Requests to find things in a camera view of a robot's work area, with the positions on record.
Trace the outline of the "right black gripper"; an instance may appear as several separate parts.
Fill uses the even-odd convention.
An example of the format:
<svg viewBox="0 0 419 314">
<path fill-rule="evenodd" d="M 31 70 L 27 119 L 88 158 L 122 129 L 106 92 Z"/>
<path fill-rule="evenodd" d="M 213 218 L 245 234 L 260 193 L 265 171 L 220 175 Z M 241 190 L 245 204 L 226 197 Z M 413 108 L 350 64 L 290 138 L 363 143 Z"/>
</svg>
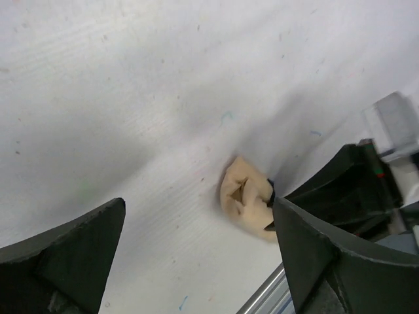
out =
<svg viewBox="0 0 419 314">
<path fill-rule="evenodd" d="M 395 177 L 371 140 L 344 145 L 286 198 L 311 215 L 363 239 L 387 236 L 393 210 L 403 204 Z"/>
</svg>

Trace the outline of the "beige underwear with navy trim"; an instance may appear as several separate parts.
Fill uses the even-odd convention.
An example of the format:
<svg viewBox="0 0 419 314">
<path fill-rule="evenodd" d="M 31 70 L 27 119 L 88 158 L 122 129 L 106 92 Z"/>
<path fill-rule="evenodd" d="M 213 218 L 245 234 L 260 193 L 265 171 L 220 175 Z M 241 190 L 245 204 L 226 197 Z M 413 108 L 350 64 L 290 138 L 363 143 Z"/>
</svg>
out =
<svg viewBox="0 0 419 314">
<path fill-rule="evenodd" d="M 219 191 L 221 209 L 237 227 L 269 243 L 277 242 L 274 230 L 266 227 L 274 222 L 269 206 L 274 189 L 268 177 L 243 157 L 227 167 Z"/>
</svg>

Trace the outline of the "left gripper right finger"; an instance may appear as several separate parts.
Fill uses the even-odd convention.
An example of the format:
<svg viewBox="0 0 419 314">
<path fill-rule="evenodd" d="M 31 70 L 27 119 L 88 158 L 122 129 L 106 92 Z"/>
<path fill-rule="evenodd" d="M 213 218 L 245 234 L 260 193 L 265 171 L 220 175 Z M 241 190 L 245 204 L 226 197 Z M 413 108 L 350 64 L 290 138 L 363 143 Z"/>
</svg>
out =
<svg viewBox="0 0 419 314">
<path fill-rule="evenodd" d="M 272 210 L 297 313 L 418 312 L 418 256 L 345 232 L 283 198 Z"/>
</svg>

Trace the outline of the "aluminium front rail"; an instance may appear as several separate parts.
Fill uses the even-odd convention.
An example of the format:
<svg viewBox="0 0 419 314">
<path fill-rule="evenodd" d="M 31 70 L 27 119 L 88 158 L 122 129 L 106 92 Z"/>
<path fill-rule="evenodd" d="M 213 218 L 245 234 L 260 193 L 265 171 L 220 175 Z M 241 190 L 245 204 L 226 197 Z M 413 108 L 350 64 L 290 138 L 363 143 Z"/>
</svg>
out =
<svg viewBox="0 0 419 314">
<path fill-rule="evenodd" d="M 256 290 L 237 314 L 294 314 L 295 309 L 283 264 Z"/>
</svg>

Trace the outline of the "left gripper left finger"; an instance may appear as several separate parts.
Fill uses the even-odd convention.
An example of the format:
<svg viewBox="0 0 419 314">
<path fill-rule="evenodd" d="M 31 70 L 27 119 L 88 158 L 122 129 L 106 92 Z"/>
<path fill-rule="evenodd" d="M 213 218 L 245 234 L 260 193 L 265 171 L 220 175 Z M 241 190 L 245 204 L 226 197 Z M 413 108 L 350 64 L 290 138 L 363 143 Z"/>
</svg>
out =
<svg viewBox="0 0 419 314">
<path fill-rule="evenodd" d="M 98 313 L 125 215 L 114 198 L 1 248 L 1 312 Z"/>
</svg>

